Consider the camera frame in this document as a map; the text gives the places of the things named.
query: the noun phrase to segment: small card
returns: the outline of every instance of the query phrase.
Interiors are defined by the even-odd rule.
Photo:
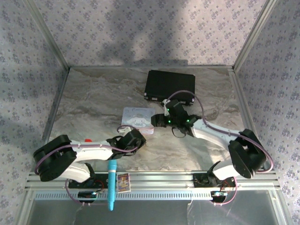
[[[118,174],[118,192],[129,192],[130,189],[130,177],[129,173]]]

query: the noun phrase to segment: glass panel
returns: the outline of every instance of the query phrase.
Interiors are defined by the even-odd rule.
[[[35,201],[28,225],[276,225],[267,191],[239,191],[228,205],[209,201],[116,201],[107,206],[80,206],[72,201]]]

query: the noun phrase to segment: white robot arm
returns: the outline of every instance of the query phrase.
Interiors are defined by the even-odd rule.
[[[82,183],[94,171],[90,164],[80,164],[85,160],[112,160],[134,155],[146,139],[136,129],[127,130],[125,136],[116,136],[103,142],[77,142],[60,135],[34,152],[35,173],[41,181],[55,178],[72,179]]]
[[[151,118],[153,126],[171,126],[184,135],[208,140],[230,152],[231,159],[215,163],[208,171],[208,176],[216,183],[238,175],[250,179],[267,161],[264,152],[258,148],[261,147],[260,142],[251,130],[238,131],[211,126],[200,116],[188,115],[178,100],[165,99],[162,105],[165,113]]]

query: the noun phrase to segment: patterned wallpaper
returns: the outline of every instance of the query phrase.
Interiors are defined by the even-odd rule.
[[[281,0],[238,72],[255,127],[300,224],[300,1]]]
[[[0,2],[0,224],[12,224],[62,67],[22,0]]]
[[[266,0],[35,0],[70,66],[232,65]]]

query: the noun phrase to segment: aluminum frame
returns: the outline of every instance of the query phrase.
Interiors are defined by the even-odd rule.
[[[239,108],[241,110],[241,116],[246,128],[253,130],[256,133],[254,123],[251,119],[249,107],[246,103],[245,95],[242,91],[241,83],[234,73],[233,69],[228,67],[228,73],[232,82],[232,86],[237,96]],[[58,100],[60,100],[63,87],[66,83],[67,77],[64,79],[62,88],[60,89]],[[55,110],[53,110],[52,120],[54,122],[55,114],[59,103],[56,104]],[[53,123],[50,123],[48,127],[48,133],[50,134]],[[131,178],[131,190],[151,192],[151,191],[186,191],[190,192],[194,189],[193,185],[193,173],[206,173],[206,171],[172,171],[172,172],[160,172],[160,171],[149,171],[149,172],[136,172],[129,171]],[[243,190],[268,190],[274,211],[280,225],[293,224],[292,218],[287,209],[284,201],[283,194],[280,190],[277,175],[274,171],[268,173],[256,174],[253,179],[246,179],[241,176],[237,177],[238,191]],[[53,192],[64,190],[65,181],[63,179],[57,179],[50,182],[41,182],[39,176],[33,172],[29,174],[25,186],[24,201],[20,206],[19,215],[16,217],[15,224],[23,225],[28,222],[31,207],[37,192]],[[205,188],[205,191],[217,191],[218,188]]]
[[[77,200],[78,191],[70,191],[70,194]],[[96,198],[85,198],[85,200],[106,201],[108,192],[104,191]],[[36,201],[41,200],[71,200],[66,191],[36,191]],[[156,200],[213,200],[211,192],[207,190],[189,190],[189,191],[131,191],[126,193],[117,193],[116,201],[156,201]]]
[[[55,115],[56,115],[58,107],[60,105],[60,100],[61,100],[62,93],[64,91],[64,88],[65,88],[65,85],[66,85],[66,82],[67,82],[69,72],[70,72],[70,70],[68,70],[66,72],[66,74],[64,75],[63,79],[61,80],[61,82],[59,84],[58,91],[55,95],[55,98],[54,98],[54,101],[53,101],[53,104],[52,104],[52,107],[51,107],[51,111],[50,111],[50,114],[49,114],[49,117],[48,117],[48,121],[46,123],[45,130],[44,130],[43,137],[42,137],[42,142],[43,142],[44,145],[49,142],[49,137],[50,137],[51,130],[52,130],[52,127],[53,127],[53,124],[54,124]]]
[[[67,61],[65,60],[63,54],[61,53],[60,48],[56,44],[56,42],[55,42],[48,26],[46,25],[46,23],[43,19],[43,16],[41,15],[39,9],[37,8],[35,2],[33,0],[23,0],[23,2],[25,3],[27,9],[29,10],[33,20],[37,23],[37,26],[39,27],[46,42],[48,43],[50,50],[56,56],[57,60],[64,67],[64,69],[67,71],[69,69],[69,65],[68,65]]]
[[[260,35],[265,23],[267,22],[269,15],[272,13],[274,7],[278,2],[278,0],[266,0],[266,3],[264,4],[255,24],[253,25],[250,34],[248,35],[248,38],[246,39],[238,57],[233,64],[233,70],[235,71],[235,73],[239,71],[255,41],[258,39],[258,36]]]

